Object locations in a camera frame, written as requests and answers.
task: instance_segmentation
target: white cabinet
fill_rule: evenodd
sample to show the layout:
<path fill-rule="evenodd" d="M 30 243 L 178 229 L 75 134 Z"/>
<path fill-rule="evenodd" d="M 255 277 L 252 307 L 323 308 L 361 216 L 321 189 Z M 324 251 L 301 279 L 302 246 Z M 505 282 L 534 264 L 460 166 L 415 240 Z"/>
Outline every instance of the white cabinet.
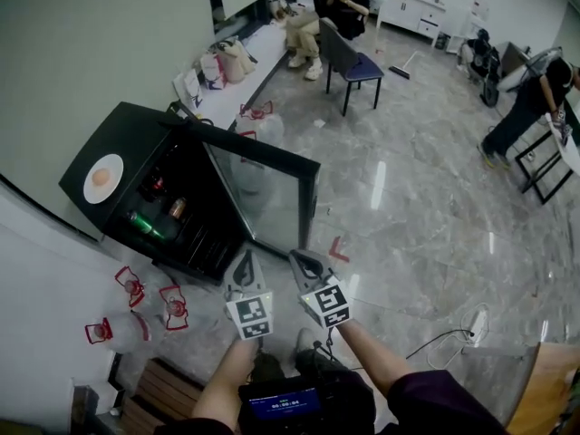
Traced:
<path fill-rule="evenodd" d="M 398 25 L 437 40 L 445 6 L 432 0 L 386 0 L 377 19 L 377 36 L 382 22 Z"/>

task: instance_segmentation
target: sneaker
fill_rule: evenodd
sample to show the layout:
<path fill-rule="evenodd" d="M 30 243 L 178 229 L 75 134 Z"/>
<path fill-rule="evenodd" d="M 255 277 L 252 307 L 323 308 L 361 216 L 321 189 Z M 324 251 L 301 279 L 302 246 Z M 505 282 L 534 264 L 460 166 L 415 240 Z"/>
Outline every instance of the sneaker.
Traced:
<path fill-rule="evenodd" d="M 299 354 L 300 352 L 313 350 L 315 341 L 316 337 L 314 336 L 314 332 L 312 330 L 306 327 L 302 329 L 298 333 L 298 340 L 296 340 L 295 355 Z"/>
<path fill-rule="evenodd" d="M 321 74 L 323 73 L 323 62 L 320 61 L 320 58 L 314 58 L 312 60 L 312 66 L 308 68 L 304 78 L 308 81 L 316 81 Z"/>
<path fill-rule="evenodd" d="M 288 62 L 289 68 L 299 68 L 303 64 L 305 64 L 308 60 L 300 54 L 294 55 L 290 61 Z"/>
<path fill-rule="evenodd" d="M 510 170 L 511 169 L 511 163 L 509 162 L 509 159 L 507 157 L 505 157 L 504 155 L 500 155 L 498 153 L 498 159 L 499 159 L 499 162 L 501 163 L 501 165 L 505 169 L 507 169 L 507 170 Z"/>
<path fill-rule="evenodd" d="M 481 156 L 483 157 L 483 160 L 486 162 L 486 164 L 490 168 L 494 169 L 497 163 L 496 156 L 493 153 L 486 153 L 483 150 L 483 146 L 481 144 L 478 145 L 478 151 L 481 153 Z"/>

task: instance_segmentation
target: egg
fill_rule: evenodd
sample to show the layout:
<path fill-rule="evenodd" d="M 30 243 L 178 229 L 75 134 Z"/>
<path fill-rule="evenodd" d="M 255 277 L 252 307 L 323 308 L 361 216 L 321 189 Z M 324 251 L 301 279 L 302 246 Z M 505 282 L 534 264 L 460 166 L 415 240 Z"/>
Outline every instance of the egg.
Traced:
<path fill-rule="evenodd" d="M 111 173 L 108 169 L 97 169 L 92 174 L 92 183 L 97 187 L 102 187 L 111 178 Z"/>

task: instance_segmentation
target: blue chair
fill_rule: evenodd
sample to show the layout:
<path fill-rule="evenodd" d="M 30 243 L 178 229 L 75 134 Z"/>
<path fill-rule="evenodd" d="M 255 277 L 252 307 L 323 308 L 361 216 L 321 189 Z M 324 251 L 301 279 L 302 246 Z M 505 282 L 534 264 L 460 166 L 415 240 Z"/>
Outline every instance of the blue chair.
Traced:
<path fill-rule="evenodd" d="M 320 44 L 321 54 L 328 60 L 328 79 L 326 81 L 326 93 L 330 91 L 330 78 L 333 68 L 348 82 L 346 98 L 344 99 L 343 116 L 351 96 L 353 82 L 377 81 L 377 92 L 374 95 L 374 109 L 379 102 L 381 92 L 381 80 L 384 72 L 376 63 L 364 53 L 357 53 L 324 19 L 320 20 Z"/>

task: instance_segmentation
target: power strip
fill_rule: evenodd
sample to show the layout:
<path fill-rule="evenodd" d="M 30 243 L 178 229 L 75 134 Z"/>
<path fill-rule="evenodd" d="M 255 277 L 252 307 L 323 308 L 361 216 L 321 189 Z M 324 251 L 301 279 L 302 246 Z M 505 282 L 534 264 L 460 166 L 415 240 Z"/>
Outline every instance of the power strip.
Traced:
<path fill-rule="evenodd" d="M 477 345 L 479 341 L 483 338 L 483 333 L 486 331 L 486 324 L 488 323 L 488 311 L 483 309 L 479 310 L 473 317 L 471 321 L 470 331 L 473 333 L 469 336 L 469 333 L 464 332 L 466 340 L 469 344 Z"/>

